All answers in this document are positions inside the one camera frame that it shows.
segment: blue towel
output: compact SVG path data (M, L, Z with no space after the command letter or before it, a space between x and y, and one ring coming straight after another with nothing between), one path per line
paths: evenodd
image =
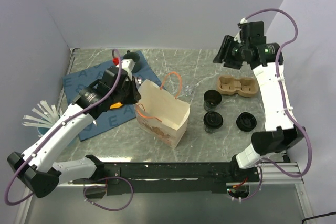
M142 80L151 80L160 86L161 81L150 68L141 51L137 51L137 53L140 56L141 69L139 72L133 75L135 77L140 77ZM87 87L93 81L102 78L104 71L111 66L115 66L112 60L64 76L63 86L67 96L68 104L73 101L82 88ZM97 118L97 127L95 127L93 124L90 124L79 133L79 139L83 141L90 137L96 136L133 118L135 118L135 110L133 105L124 105L121 108L104 112Z

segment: table surface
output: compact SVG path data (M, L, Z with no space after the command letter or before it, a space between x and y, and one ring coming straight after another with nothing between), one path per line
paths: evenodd
M197 49L131 49L141 50L146 60L162 81L164 76L177 71L183 85L191 86L193 92L179 99L191 105L187 130L176 149L156 140L154 136L139 128L136 119L124 123L107 132L80 142L78 138L64 149L57 161L71 161L93 154L103 162L228 162L232 156L243 151L251 143L253 132L265 130L265 115L260 92L253 98L239 95L223 96L216 111L224 118L223 127L214 134L203 129L203 94L209 89L216 89L220 75L229 74L236 78L253 77L248 65L241 70L224 68L213 64L218 50ZM77 72L111 60L111 49L75 49L75 59L71 72ZM177 93L178 79L171 76L165 84L167 91ZM63 97L63 111L67 102ZM252 132L242 132L236 125L236 119L242 112L250 112L257 119L257 126ZM281 154L271 157L283 161Z

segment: paper bag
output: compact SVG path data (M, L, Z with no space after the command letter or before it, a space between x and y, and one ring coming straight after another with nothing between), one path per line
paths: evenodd
M162 89L171 74L176 74L180 80L179 91L175 97ZM167 74L160 87L145 80L139 88L141 99L135 105L140 127L172 148L176 148L185 133L190 113L190 105L177 99L181 89L182 80L176 72Z

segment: black round object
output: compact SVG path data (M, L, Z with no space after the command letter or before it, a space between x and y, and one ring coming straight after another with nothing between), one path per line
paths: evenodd
M207 112L203 117L204 130L207 133L214 133L223 126L223 117L215 111Z
M203 107L206 111L214 111L215 108L221 103L222 95L217 91L210 89L204 93Z
M137 73L141 69L140 64L140 56L137 52L127 51L127 54L124 55L124 60L132 59L134 61L134 68L132 69L132 73Z
M248 112L243 112L236 120L237 126L240 130L249 132L257 126L256 118Z

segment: brown cup carrier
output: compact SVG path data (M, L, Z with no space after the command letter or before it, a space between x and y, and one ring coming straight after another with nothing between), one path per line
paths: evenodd
M253 78L235 79L233 76L223 75L218 78L217 90L226 95L237 93L242 97L254 97L259 91L259 85Z

